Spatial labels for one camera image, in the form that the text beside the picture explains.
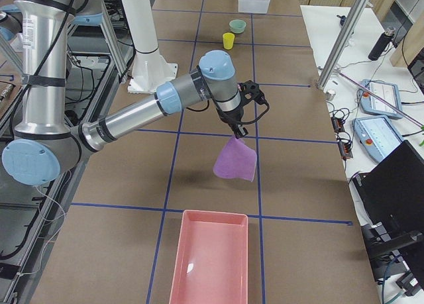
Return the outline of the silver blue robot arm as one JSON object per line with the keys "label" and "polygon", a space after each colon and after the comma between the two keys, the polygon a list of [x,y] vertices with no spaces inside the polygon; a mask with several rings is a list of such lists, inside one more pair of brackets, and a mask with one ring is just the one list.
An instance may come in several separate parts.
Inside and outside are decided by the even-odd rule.
{"label": "silver blue robot arm", "polygon": [[55,180],[106,144],[179,113],[213,102],[219,118],[237,138],[246,136],[244,96],[231,57],[213,50],[198,66],[178,76],[158,47],[150,0],[121,0],[134,49],[131,91],[147,98],[93,122],[66,124],[66,107],[93,99],[92,91],[68,93],[70,25],[103,26],[103,0],[14,0],[22,15],[23,74],[19,122],[10,121],[12,141],[1,154],[5,171],[17,182],[38,186]]}

